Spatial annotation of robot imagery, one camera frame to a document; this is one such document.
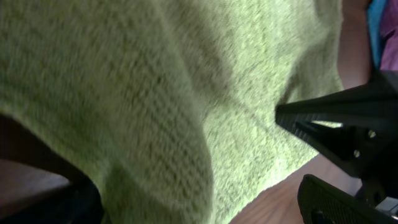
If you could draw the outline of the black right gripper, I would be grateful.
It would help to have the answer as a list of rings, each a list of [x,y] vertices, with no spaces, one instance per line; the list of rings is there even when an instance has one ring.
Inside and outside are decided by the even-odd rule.
[[[383,70],[374,85],[279,105],[275,121],[363,186],[370,205],[397,198],[397,72]]]

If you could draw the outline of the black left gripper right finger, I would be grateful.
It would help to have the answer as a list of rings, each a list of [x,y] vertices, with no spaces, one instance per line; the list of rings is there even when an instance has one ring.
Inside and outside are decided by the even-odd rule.
[[[397,219],[358,202],[312,174],[304,175],[297,201],[304,224],[397,224]]]

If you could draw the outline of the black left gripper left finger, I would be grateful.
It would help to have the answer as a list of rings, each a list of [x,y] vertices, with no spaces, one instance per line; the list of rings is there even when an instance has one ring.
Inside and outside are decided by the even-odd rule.
[[[18,213],[1,224],[100,224],[104,216],[100,194],[85,179]]]

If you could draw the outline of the light green cloth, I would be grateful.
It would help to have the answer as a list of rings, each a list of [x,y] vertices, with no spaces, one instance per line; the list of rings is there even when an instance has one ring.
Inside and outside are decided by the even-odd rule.
[[[1,2],[1,113],[111,223],[228,223],[316,156],[280,103],[342,89],[341,2]]]

